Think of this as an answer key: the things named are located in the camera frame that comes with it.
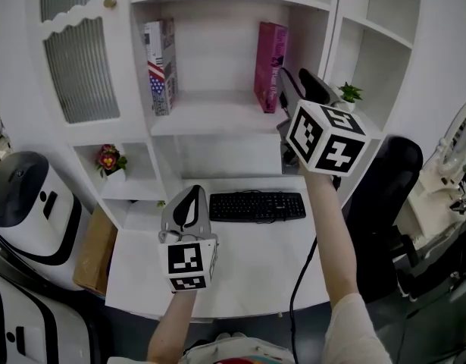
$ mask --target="black keyboard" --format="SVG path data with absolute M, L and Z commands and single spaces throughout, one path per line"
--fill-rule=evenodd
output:
M 211 221 L 275 222 L 305 218 L 300 193 L 239 192 L 211 194 Z

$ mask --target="office chair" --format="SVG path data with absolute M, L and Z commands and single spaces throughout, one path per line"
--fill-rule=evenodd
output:
M 393 257 L 407 254 L 418 263 L 411 239 L 393 223 L 423 167 L 420 147 L 404 137 L 391 137 L 352 194 L 346 217 L 357 256 L 358 289 L 366 303 L 398 287 Z

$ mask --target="pink book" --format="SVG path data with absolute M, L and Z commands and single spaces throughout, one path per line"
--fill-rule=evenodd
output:
M 283 66 L 288 28 L 275 23 L 260 23 L 256 52 L 255 95 L 264 113 L 277 108 L 277 76 Z

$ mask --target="white shelf unit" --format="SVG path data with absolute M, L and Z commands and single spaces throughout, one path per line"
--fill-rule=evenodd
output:
M 285 67 L 295 78 L 304 67 L 332 87 L 347 81 L 364 90 L 355 112 L 373 141 L 342 181 L 344 203 L 386 134 L 415 51 L 420 0 L 117 0 L 114 8 L 88 0 L 44 23 L 40 1 L 26 1 L 30 54 L 43 100 L 51 120 L 62 126 L 83 180 L 120 229 L 153 232 L 160 222 L 157 201 L 168 202 L 184 180 L 222 178 L 240 185 L 241 179 L 267 177 L 281 185 L 276 126 L 285 116 L 280 109 L 263 114 L 252 91 L 261 21 L 288 26 Z M 180 92 L 170 115 L 155 117 L 142 29 L 164 17 L 175 23 Z M 102 20 L 103 46 L 80 63 L 90 69 L 97 61 L 108 63 L 120 116 L 68 124 L 42 41 L 96 18 Z M 64 58 L 62 53 L 56 58 Z M 67 66 L 73 70 L 78 64 Z M 79 98 L 80 92 L 73 95 Z M 121 185 L 101 179 L 95 169 L 103 143 L 116 144 L 128 157 Z

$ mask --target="cabinet door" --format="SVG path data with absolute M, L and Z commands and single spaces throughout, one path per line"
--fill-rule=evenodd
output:
M 26 7 L 42 99 L 67 143 L 147 137 L 152 100 L 137 80 L 130 0 L 26 0 Z

